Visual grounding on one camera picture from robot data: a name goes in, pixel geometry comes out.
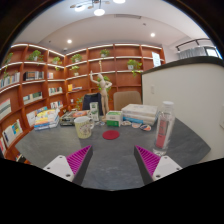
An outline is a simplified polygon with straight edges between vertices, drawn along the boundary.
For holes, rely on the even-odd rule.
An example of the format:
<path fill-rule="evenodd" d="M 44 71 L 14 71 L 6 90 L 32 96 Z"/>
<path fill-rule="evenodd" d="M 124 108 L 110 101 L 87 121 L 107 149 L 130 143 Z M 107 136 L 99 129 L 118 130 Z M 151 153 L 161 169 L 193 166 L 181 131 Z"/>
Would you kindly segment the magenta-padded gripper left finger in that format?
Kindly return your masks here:
<path fill-rule="evenodd" d="M 88 145 L 69 156 L 57 156 L 44 167 L 44 170 L 81 185 L 92 155 L 93 148 L 91 145 Z"/>

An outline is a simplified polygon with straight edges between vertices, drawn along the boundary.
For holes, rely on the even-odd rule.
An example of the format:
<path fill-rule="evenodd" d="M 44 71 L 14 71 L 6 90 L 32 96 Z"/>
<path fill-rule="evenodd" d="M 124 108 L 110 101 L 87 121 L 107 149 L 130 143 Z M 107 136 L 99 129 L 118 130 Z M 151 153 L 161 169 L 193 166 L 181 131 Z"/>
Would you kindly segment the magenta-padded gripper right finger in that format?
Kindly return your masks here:
<path fill-rule="evenodd" d="M 169 156 L 157 156 L 138 145 L 134 147 L 134 156 L 145 185 L 181 170 Z"/>

